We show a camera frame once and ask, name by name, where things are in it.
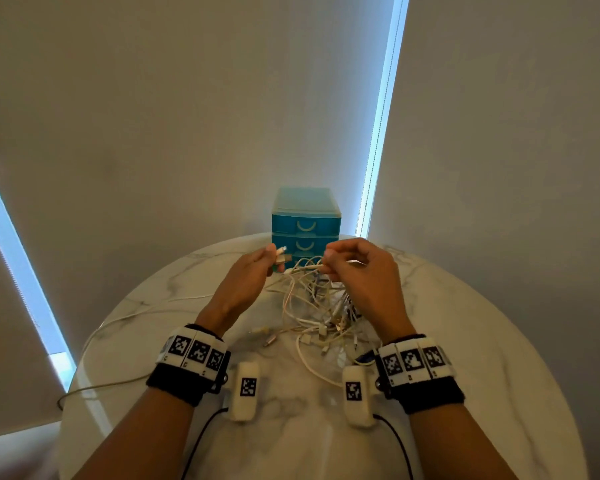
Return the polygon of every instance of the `round table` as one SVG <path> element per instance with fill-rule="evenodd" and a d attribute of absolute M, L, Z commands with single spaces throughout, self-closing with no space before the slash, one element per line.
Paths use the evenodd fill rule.
<path fill-rule="evenodd" d="M 152 275 L 129 293 L 105 323 L 169 298 L 212 294 L 243 253 L 271 241 L 263 233 L 195 251 Z M 583 480 L 587 469 L 575 421 L 560 387 L 536 350 L 498 309 L 471 287 L 422 258 L 387 248 L 400 268 L 407 312 L 421 333 L 451 357 L 466 407 L 497 450 L 524 479 Z M 153 368 L 169 332 L 193 322 L 206 299 L 172 301 L 96 334 L 82 357 L 72 389 L 141 376 Z M 282 295 L 263 292 L 225 335 L 232 362 L 256 360 L 263 377 L 254 421 L 219 417 L 196 452 L 189 478 L 400 479 L 408 478 L 400 447 L 382 423 L 352 428 L 341 389 L 300 362 L 295 337 L 248 333 L 281 326 Z M 304 347 L 314 368 L 339 380 L 317 347 Z M 59 441 L 60 478 L 70 479 L 144 391 L 144 381 L 74 395 L 66 400 Z M 185 450 L 192 447 L 220 395 L 196 409 Z M 398 430 L 416 478 L 420 462 L 407 416 L 396 401 L 374 398 L 373 408 Z"/>

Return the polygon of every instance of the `black cable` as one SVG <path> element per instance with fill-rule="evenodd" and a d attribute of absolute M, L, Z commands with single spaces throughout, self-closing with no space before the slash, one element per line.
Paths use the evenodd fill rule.
<path fill-rule="evenodd" d="M 211 423 L 211 421 L 213 421 L 213 419 L 216 416 L 218 416 L 218 414 L 225 413 L 227 411 L 229 411 L 229 408 L 218 409 L 218 411 L 216 411 L 215 413 L 213 413 L 211 415 L 211 418 L 207 419 L 207 422 L 202 427 L 202 431 L 200 431 L 198 439 L 196 440 L 196 444 L 193 445 L 193 450 L 191 450 L 191 454 L 189 455 L 189 459 L 187 460 L 187 464 L 184 467 L 184 471 L 182 473 L 182 477 L 180 478 L 180 480 L 184 480 L 184 478 L 187 476 L 187 472 L 189 471 L 189 467 L 191 466 L 191 460 L 193 460 L 193 455 L 196 453 L 196 450 L 198 449 L 198 445 L 200 444 L 200 440 L 202 439 L 202 435 L 205 434 L 205 431 L 207 430 L 207 427 L 209 426 L 209 424 Z"/>
<path fill-rule="evenodd" d="M 407 455 L 407 450 L 404 449 L 402 440 L 400 439 L 400 436 L 398 436 L 398 432 L 395 430 L 394 427 L 391 426 L 391 423 L 389 421 L 387 421 L 386 419 L 384 419 L 382 416 L 380 416 L 380 414 L 374 414 L 374 418 L 379 419 L 380 421 L 384 422 L 389 428 L 391 428 L 391 431 L 393 432 L 396 439 L 398 440 L 398 443 L 400 443 L 400 448 L 402 448 L 402 454 L 404 455 L 404 459 L 407 461 L 407 469 L 409 470 L 409 478 L 411 480 L 413 480 L 413 472 L 411 471 L 411 462 L 409 461 L 409 456 Z"/>

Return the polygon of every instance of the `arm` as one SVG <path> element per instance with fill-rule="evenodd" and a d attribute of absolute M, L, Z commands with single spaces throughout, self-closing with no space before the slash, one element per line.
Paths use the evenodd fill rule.
<path fill-rule="evenodd" d="M 351 266 L 350 259 L 366 266 Z M 349 239 L 328 244 L 323 263 L 321 271 L 332 281 L 344 283 L 384 344 L 416 333 L 391 254 L 364 239 Z M 464 405 L 420 411 L 410 415 L 409 421 L 428 480 L 516 480 Z"/>
<path fill-rule="evenodd" d="M 275 261 L 273 244 L 240 257 L 196 323 L 222 337 L 256 300 Z M 193 411 L 192 405 L 147 388 L 74 480 L 176 479 Z"/>

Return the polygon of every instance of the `hand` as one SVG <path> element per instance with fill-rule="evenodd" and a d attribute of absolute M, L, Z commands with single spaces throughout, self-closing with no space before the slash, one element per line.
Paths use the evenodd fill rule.
<path fill-rule="evenodd" d="M 366 266 L 353 266 L 348 260 Z M 373 325 L 384 344 L 416 333 L 404 307 L 398 265 L 387 251 L 366 239 L 327 244 L 320 272 L 343 282 L 353 304 Z"/>
<path fill-rule="evenodd" d="M 198 314 L 196 323 L 222 337 L 256 301 L 267 276 L 273 273 L 276 258 L 276 245 L 273 243 L 241 256 L 231 266 L 209 304 Z M 284 268 L 284 264 L 278 265 L 279 271 L 284 271 Z"/>

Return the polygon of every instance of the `bright window light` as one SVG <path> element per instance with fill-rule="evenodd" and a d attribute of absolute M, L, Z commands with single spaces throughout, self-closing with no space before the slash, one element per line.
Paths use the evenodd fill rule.
<path fill-rule="evenodd" d="M 371 135 L 371 147 L 367 160 L 367 171 L 365 172 L 365 183 L 362 187 L 362 200 L 358 213 L 358 225 L 356 235 L 367 237 L 369 234 L 369 223 L 371 222 L 371 211 L 374 206 L 376 195 L 376 183 L 378 181 L 378 170 L 380 170 L 380 158 L 382 158 L 382 147 L 384 145 L 384 133 L 386 122 L 389 118 L 391 96 L 393 94 L 393 83 L 395 82 L 395 71 L 398 67 L 400 46 L 402 45 L 402 33 L 404 32 L 404 21 L 407 17 L 407 5 L 409 0 L 393 0 L 393 12 L 389 26 L 389 37 L 384 53 L 384 66 L 382 79 L 380 80 L 380 92 L 376 105 L 376 119 L 374 130 Z"/>
<path fill-rule="evenodd" d="M 75 372 L 75 362 L 1 197 L 0 252 L 47 350 L 49 361 L 56 370 L 64 390 L 67 391 Z"/>

